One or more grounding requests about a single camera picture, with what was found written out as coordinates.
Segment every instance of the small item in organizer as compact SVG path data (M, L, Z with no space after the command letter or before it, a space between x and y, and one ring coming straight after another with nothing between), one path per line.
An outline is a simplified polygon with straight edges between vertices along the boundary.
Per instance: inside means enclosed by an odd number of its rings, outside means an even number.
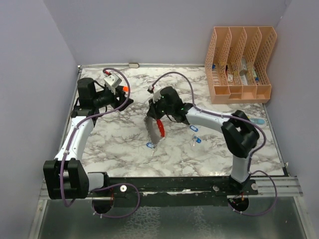
M241 82L244 86L248 86L246 75L240 76Z
M239 75L245 75L247 73L247 62L246 58L243 56L239 65Z
M253 77L254 77L256 83L258 83L258 82L259 82L259 78L258 78L258 76L257 76L255 67L253 67L253 71L252 71L252 72L253 72Z
M233 75L232 74L228 73L227 81L228 81L228 83L233 83Z

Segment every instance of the key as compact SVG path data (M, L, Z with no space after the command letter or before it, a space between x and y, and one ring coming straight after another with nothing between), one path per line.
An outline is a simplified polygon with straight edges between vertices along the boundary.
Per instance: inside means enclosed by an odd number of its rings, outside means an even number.
M194 147L195 146L195 142L197 140L197 136L195 134L193 134L191 139L193 140L193 147Z
M155 152L158 150L157 147L153 148L152 157L154 156Z

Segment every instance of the bolt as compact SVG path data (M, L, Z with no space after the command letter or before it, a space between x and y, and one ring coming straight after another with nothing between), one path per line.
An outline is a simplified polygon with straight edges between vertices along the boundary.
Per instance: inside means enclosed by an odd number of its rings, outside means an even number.
M251 188L256 191L258 189L258 185L256 183L253 183L251 185Z
M219 187L217 187L216 185L214 185L214 186L213 186L213 190L214 190L215 192L218 192L218 191L219 191Z

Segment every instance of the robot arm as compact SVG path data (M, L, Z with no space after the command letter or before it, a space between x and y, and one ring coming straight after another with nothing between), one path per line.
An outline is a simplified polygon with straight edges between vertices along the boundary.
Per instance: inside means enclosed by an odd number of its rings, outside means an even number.
M116 74L107 74L104 79L106 87L98 92L95 89L95 81L92 78L82 78L78 81L79 105L76 103L71 113L71 129L54 160L46 161L43 166L47 190L52 199L61 199L59 184L61 175L59 175L59 172L62 158L67 148L66 145L71 138L73 129L86 117L99 114L99 108L111 105L115 109L126 100L126 93L123 91L123 87L119 86L121 80ZM123 111L132 102L132 99L128 99L120 111ZM92 118L84 121L78 126L78 130L75 131L73 136L62 175L66 199L86 198L88 192L108 184L108 175L105 172L87 174L80 163L86 141L95 126L96 120L97 118Z
M259 133L250 124L240 120L225 118L224 116L235 116L248 120L242 111L236 111L233 114L223 114L213 111L216 115L200 112L191 103L183 103L176 90L172 87L165 87L154 93L149 100L149 111L147 113L146 125L151 136L152 143L157 144L158 140L154 137L153 129L150 124L150 118L160 120L163 116L172 116L176 122L184 124L201 125L222 133L229 151L233 154L233 167L230 178L244 186L249 179L249 154L256 147Z

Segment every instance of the blue keychain tag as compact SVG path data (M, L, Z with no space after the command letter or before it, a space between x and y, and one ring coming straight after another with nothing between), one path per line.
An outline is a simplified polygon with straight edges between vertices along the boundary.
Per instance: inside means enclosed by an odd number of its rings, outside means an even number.
M153 145L151 142L148 142L148 143L146 144L146 146L149 147L149 148L154 148L154 145Z
M192 124L189 126L189 128L190 128L192 131L198 132L198 128L196 128L196 127L193 126Z

